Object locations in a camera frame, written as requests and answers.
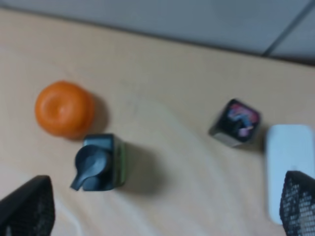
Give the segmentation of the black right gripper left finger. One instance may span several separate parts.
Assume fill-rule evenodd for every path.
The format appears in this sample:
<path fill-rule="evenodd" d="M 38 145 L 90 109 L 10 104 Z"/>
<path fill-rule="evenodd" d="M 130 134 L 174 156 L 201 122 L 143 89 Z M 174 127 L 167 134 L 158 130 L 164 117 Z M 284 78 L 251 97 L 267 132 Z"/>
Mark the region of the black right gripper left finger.
<path fill-rule="evenodd" d="M 35 176 L 0 201 L 2 236 L 49 236 L 55 219 L 49 176 Z"/>

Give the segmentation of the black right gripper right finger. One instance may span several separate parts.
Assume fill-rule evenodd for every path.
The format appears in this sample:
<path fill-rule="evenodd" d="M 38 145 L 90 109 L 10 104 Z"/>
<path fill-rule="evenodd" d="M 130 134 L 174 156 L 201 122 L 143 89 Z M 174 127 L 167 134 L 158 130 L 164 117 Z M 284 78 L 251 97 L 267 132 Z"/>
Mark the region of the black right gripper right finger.
<path fill-rule="evenodd" d="M 280 219 L 287 236 L 315 234 L 315 179 L 301 171 L 285 175 Z"/>

